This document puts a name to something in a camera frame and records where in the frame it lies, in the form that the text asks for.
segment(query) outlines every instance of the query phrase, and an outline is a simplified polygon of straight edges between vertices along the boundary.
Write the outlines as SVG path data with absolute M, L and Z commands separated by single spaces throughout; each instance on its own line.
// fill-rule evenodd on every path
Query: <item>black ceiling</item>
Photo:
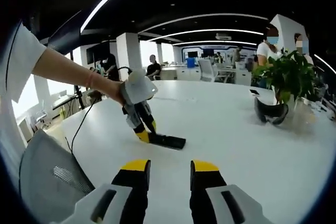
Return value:
M 25 0 L 30 15 L 38 20 L 37 37 L 49 37 L 76 12 L 89 13 L 100 0 Z M 87 26 L 86 41 L 114 39 L 128 31 L 139 33 L 150 27 L 187 16 L 235 13 L 266 17 L 271 20 L 282 14 L 305 25 L 312 47 L 323 56 L 332 47 L 336 36 L 326 3 L 331 0 L 109 0 Z M 243 29 L 263 32 L 267 20 L 242 16 L 211 16 L 187 19 L 147 30 L 147 33 L 168 35 L 198 29 Z M 174 36 L 181 41 L 215 40 L 216 32 Z M 261 36 L 227 32 L 232 40 L 258 43 Z

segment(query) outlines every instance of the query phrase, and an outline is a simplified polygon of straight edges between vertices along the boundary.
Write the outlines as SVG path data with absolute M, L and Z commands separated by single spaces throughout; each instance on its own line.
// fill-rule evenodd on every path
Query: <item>green leaves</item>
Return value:
M 295 100 L 297 97 L 312 97 L 315 79 L 313 65 L 296 50 L 290 54 L 286 50 L 282 52 L 279 59 L 269 57 L 268 62 L 272 66 L 259 66 L 254 76 L 265 78 L 268 88 L 275 87 L 279 103 L 287 103 L 291 94 Z
M 281 90 L 280 91 L 280 100 L 283 102 L 283 103 L 288 103 L 289 100 L 290 100 L 290 91 L 285 91 L 285 90 Z

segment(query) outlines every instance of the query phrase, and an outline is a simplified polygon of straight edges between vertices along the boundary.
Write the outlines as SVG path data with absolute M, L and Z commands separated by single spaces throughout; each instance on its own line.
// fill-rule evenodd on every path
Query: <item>computer monitor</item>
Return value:
M 104 42 L 93 47 L 90 47 L 86 50 L 86 57 L 88 64 L 95 63 L 99 60 L 107 59 L 110 53 L 110 43 Z
M 188 58 L 197 58 L 198 57 L 198 52 L 188 52 Z
M 214 56 L 215 53 L 213 49 L 206 48 L 206 49 L 203 49 L 203 55 L 204 57 L 208 57 L 208 56 Z

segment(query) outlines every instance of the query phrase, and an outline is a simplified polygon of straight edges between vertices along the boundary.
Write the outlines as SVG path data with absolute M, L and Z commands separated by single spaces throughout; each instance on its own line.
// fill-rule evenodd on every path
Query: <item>office floor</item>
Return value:
M 51 137 L 55 139 L 55 141 L 64 149 L 70 152 L 67 140 L 65 139 L 65 135 L 63 133 L 62 127 L 62 118 L 59 116 L 51 122 L 51 126 L 44 131 Z

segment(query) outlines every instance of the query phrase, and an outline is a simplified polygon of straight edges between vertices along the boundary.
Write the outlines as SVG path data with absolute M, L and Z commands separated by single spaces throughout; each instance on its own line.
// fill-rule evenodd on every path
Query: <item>black phone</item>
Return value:
M 257 90 L 254 90 L 254 89 L 250 89 L 250 92 L 254 95 L 259 95 L 258 91 Z

